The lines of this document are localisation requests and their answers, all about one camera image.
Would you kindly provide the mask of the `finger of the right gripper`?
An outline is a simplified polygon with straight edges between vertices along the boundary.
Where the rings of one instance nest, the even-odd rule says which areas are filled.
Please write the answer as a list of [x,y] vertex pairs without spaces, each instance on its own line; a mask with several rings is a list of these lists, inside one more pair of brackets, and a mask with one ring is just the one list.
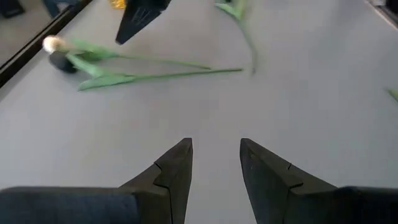
[[125,44],[167,9],[171,0],[126,0],[116,43]]

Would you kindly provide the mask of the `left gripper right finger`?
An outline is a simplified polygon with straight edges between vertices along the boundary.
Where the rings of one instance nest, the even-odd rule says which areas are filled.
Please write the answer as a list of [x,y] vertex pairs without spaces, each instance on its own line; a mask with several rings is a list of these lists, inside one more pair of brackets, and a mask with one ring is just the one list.
[[398,189],[336,187],[248,138],[239,156],[257,224],[398,224]]

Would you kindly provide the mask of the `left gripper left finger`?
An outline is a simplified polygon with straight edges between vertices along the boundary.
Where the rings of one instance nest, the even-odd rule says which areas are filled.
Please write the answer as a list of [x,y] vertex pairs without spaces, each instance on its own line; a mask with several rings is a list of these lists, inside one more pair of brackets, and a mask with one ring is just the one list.
[[184,224],[192,164],[184,138],[120,187],[2,189],[0,224]]

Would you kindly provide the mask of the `black artificial tulip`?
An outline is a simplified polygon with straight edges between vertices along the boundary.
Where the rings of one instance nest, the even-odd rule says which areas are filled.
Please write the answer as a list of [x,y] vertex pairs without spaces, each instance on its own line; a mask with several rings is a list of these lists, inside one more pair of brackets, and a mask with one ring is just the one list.
[[84,72],[90,76],[81,82],[78,86],[79,91],[101,88],[106,86],[120,85],[126,83],[140,82],[143,80],[151,80],[158,78],[174,78],[185,77],[190,75],[207,75],[213,73],[230,73],[241,72],[242,68],[224,68],[224,69],[205,69],[193,72],[177,72],[177,73],[158,73],[158,74],[141,74],[141,73],[119,73],[106,70],[86,60],[84,56],[92,56],[89,52],[81,54],[73,54],[70,52],[55,51],[49,55],[50,63],[64,73],[73,74],[76,72]]

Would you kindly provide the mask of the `cream artificial tulip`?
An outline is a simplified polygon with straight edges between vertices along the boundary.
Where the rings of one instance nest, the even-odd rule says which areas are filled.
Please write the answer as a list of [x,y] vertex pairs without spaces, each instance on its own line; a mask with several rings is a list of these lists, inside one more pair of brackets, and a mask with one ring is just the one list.
[[121,54],[119,52],[107,49],[106,47],[95,45],[90,42],[79,39],[72,39],[72,42],[69,43],[57,35],[46,36],[42,41],[42,48],[49,54],[55,53],[57,51],[64,52],[67,54],[71,53],[90,63],[100,62],[102,60],[111,59],[111,58],[124,58],[131,60],[147,60],[147,61],[160,62],[160,63],[173,63],[173,64],[195,67],[205,70],[210,69],[209,66],[200,65],[199,63],[169,60],[164,58],[145,57],[139,55]]

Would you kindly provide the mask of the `pink tulips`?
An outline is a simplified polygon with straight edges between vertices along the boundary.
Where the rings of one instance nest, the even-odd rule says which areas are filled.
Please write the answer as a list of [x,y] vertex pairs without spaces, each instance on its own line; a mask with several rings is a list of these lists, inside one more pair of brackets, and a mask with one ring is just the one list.
[[250,49],[251,53],[251,75],[254,75],[257,70],[258,64],[258,52],[255,48],[252,37],[248,31],[245,12],[246,12],[246,1],[247,0],[216,0],[214,6],[228,14],[232,19],[235,20],[236,25],[239,27],[242,35]]

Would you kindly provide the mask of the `grey table mat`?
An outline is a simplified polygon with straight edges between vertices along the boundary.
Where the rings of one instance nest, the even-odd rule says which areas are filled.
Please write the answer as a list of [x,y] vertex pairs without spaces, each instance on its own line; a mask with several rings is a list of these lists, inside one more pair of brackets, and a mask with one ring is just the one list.
[[128,55],[230,68],[78,91],[39,52],[0,88],[0,189],[118,187],[193,140],[189,224],[255,224],[249,138],[336,186],[398,188],[398,29],[365,0],[250,0],[256,70],[214,0],[172,0],[124,45],[122,12],[91,2],[60,33]]

